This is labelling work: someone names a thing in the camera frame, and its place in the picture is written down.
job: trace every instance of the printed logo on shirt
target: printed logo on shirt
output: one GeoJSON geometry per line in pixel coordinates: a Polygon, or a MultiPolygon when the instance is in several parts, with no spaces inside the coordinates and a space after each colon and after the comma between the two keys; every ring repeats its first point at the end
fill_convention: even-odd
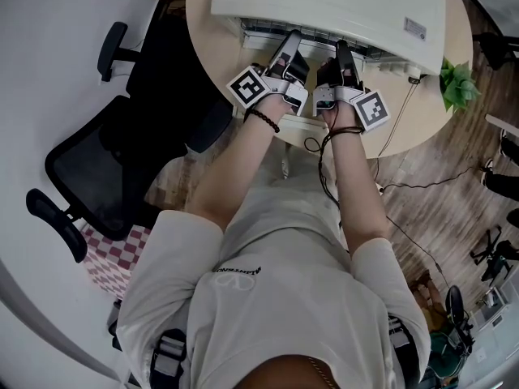
{"type": "Polygon", "coordinates": [[[258,267],[258,269],[255,269],[254,271],[244,271],[243,269],[237,269],[237,268],[220,268],[217,269],[217,272],[239,272],[241,274],[248,274],[250,276],[255,276],[256,274],[259,274],[261,271],[261,267],[258,267]]]}
{"type": "Polygon", "coordinates": [[[256,283],[252,276],[240,274],[239,272],[223,272],[215,277],[214,282],[221,287],[236,289],[238,291],[248,291],[252,289],[256,283]]]}

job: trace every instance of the red checkered mat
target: red checkered mat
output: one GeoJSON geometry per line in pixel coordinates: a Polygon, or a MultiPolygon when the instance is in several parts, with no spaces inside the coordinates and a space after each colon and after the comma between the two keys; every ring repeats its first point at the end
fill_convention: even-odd
{"type": "Polygon", "coordinates": [[[125,241],[114,242],[90,225],[85,226],[82,234],[88,251],[84,266],[92,282],[122,300],[150,232],[134,225],[125,241]]]}

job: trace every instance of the black beaded bracelet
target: black beaded bracelet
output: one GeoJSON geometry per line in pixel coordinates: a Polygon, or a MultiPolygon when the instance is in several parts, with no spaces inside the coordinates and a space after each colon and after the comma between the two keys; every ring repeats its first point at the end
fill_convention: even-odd
{"type": "Polygon", "coordinates": [[[264,113],[261,113],[260,111],[257,111],[255,109],[248,109],[245,112],[245,117],[243,117],[243,122],[245,122],[248,119],[250,114],[253,114],[256,117],[261,118],[263,121],[265,121],[267,124],[269,124],[274,129],[274,132],[276,132],[276,133],[279,132],[279,126],[277,126],[277,124],[273,120],[271,120],[269,117],[267,117],[264,113]]]}

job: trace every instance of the white t-shirt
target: white t-shirt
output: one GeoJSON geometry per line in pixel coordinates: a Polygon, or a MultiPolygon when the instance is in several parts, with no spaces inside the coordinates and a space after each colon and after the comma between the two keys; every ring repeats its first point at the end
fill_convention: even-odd
{"type": "Polygon", "coordinates": [[[198,216],[159,215],[118,319],[119,342],[143,387],[154,346],[170,328],[187,335],[182,389],[232,389],[286,354],[326,362],[342,389],[404,387],[388,313],[414,337],[423,375],[427,324],[387,240],[363,244],[350,260],[301,202],[253,213],[225,236],[198,216]]]}

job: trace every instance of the backpack strap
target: backpack strap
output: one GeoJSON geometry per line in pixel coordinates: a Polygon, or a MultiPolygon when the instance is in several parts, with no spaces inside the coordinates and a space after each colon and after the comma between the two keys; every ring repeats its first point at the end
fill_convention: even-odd
{"type": "Polygon", "coordinates": [[[416,389],[420,383],[420,362],[413,336],[399,318],[389,315],[389,339],[395,348],[404,375],[405,389],[416,389]]]}
{"type": "Polygon", "coordinates": [[[152,389],[179,389],[186,358],[186,335],[177,328],[166,330],[153,350],[150,370],[152,389]]]}

